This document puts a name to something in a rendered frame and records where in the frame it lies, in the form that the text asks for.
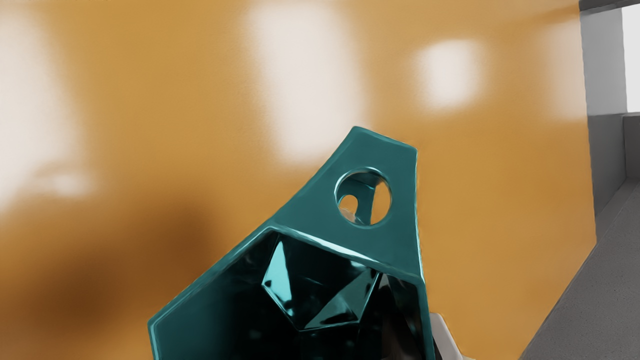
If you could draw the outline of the teal faceted mug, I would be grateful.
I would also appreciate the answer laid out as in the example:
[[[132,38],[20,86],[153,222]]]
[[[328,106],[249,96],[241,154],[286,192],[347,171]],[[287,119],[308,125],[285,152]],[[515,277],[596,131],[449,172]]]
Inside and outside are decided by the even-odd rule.
[[[438,360],[418,150],[355,126],[274,215],[148,322],[153,360]]]

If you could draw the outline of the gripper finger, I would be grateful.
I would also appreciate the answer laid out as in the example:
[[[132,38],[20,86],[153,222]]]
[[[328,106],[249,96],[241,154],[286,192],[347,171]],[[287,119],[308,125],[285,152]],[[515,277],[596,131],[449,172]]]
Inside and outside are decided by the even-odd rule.
[[[443,317],[438,313],[429,313],[432,338],[437,348],[436,358],[439,360],[463,360],[450,330],[446,326]]]

